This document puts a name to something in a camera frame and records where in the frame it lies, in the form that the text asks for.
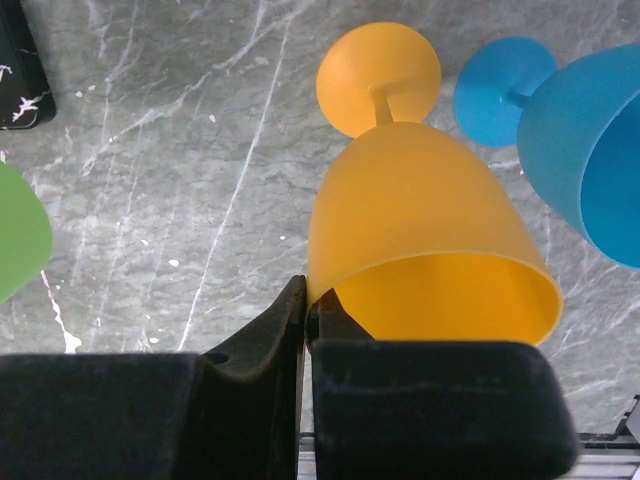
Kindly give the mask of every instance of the blue glass base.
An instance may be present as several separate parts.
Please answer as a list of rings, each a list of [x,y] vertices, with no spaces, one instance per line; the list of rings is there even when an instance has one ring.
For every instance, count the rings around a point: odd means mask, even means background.
[[[517,140],[527,97],[558,70],[547,47],[526,37],[490,43],[464,67],[453,97],[462,131],[487,147],[506,147]]]

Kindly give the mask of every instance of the gray marble countertop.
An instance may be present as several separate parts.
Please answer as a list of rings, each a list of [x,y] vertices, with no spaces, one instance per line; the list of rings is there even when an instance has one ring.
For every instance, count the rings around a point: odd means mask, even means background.
[[[561,64],[640,40],[637,0],[25,0],[59,113],[0,133],[45,203],[54,254],[0,308],[0,351],[204,350],[305,270],[314,196],[348,139],[315,100],[342,34],[406,23],[434,45],[428,122],[500,178],[566,295],[543,345],[580,430],[611,431],[640,393],[640,274],[587,245],[534,194],[515,148],[481,149],[451,96],[465,61],[514,34]],[[305,397],[303,427],[310,428]]]

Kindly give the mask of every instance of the glass base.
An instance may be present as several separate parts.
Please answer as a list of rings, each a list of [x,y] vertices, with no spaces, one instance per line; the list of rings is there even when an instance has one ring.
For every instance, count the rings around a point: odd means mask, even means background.
[[[440,93],[440,62],[431,44],[397,23],[370,23],[340,38],[316,79],[318,103],[337,130],[357,137],[376,126],[374,95],[396,122],[422,122]]]
[[[558,70],[552,53],[526,37],[490,43],[464,67],[453,97],[453,110],[465,135],[486,147],[517,141],[527,97]]]

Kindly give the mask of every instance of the wine glass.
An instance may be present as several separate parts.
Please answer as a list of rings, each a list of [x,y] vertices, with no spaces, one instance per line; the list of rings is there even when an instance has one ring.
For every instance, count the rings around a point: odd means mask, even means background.
[[[476,143],[517,143],[540,197],[605,256],[640,267],[640,44],[558,70],[535,40],[497,40],[464,67],[454,111]]]
[[[42,203],[20,174],[0,163],[0,304],[44,268],[52,243]]]
[[[539,344],[560,289],[488,167],[421,123],[439,89],[434,49],[404,25],[356,28],[324,58],[320,108],[355,139],[313,208],[310,305],[334,289],[377,340]]]

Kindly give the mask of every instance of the blue glass stem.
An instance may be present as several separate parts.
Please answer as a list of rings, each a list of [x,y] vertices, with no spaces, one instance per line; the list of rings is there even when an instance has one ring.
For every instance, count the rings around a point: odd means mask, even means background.
[[[507,102],[521,109],[524,109],[530,98],[530,96],[518,92],[507,93]]]

